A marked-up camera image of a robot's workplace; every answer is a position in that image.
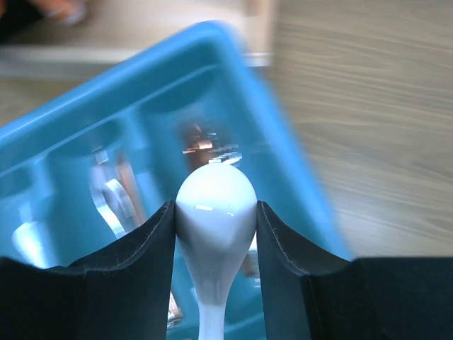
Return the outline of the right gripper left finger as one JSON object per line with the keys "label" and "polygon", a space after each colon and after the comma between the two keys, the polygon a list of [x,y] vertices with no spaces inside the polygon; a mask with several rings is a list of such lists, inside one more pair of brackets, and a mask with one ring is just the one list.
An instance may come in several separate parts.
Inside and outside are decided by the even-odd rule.
{"label": "right gripper left finger", "polygon": [[1,259],[2,339],[164,339],[175,204],[69,266]]}

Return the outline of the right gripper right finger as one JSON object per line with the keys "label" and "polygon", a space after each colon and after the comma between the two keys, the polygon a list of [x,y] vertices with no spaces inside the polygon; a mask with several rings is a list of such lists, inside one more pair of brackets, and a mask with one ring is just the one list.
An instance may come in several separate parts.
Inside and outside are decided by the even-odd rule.
{"label": "right gripper right finger", "polygon": [[269,339],[451,339],[452,259],[342,259],[257,205]]}

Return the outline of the copper knife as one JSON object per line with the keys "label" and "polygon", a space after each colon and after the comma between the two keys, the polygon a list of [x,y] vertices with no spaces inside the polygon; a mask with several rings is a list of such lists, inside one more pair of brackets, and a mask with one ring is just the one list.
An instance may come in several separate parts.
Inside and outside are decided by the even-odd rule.
{"label": "copper knife", "polygon": [[139,227],[147,221],[147,215],[142,205],[142,199],[139,194],[139,189],[137,187],[131,163],[127,159],[126,151],[121,149],[117,152],[116,163],[120,177],[120,183],[125,188],[125,191],[128,194],[132,203],[132,207],[134,209],[135,227]]}

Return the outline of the silver fork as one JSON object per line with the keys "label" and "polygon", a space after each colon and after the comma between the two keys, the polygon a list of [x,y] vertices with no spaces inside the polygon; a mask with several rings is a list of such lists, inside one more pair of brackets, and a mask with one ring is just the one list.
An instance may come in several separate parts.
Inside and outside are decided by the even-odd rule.
{"label": "silver fork", "polygon": [[230,136],[219,133],[208,135],[212,148],[208,150],[209,164],[225,163],[239,168],[243,159],[243,154],[239,145]]}

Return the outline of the copper fork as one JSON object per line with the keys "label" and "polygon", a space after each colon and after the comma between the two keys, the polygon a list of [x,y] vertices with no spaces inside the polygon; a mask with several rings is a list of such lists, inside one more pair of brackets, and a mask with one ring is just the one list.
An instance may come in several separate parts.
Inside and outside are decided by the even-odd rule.
{"label": "copper fork", "polygon": [[183,141],[183,155],[190,172],[209,164],[214,158],[213,132],[206,120],[183,120],[178,124],[178,133]]}

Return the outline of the silver knife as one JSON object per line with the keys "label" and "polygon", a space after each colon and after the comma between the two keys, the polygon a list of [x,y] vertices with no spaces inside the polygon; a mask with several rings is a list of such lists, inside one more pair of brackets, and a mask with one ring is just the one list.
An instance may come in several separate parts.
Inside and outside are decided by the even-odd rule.
{"label": "silver knife", "polygon": [[116,239],[124,237],[136,226],[136,210],[124,185],[109,164],[104,149],[94,152],[93,165],[89,170],[89,189],[96,210],[113,231]]}

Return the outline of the large white ceramic spoon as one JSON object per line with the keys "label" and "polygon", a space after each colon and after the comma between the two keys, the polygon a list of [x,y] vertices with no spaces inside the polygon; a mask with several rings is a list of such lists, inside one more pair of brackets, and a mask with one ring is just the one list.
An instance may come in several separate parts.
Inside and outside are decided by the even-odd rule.
{"label": "large white ceramic spoon", "polygon": [[18,253],[31,265],[38,268],[50,267],[50,255],[45,249],[48,237],[43,224],[33,217],[29,202],[19,208],[22,224],[11,236]]}

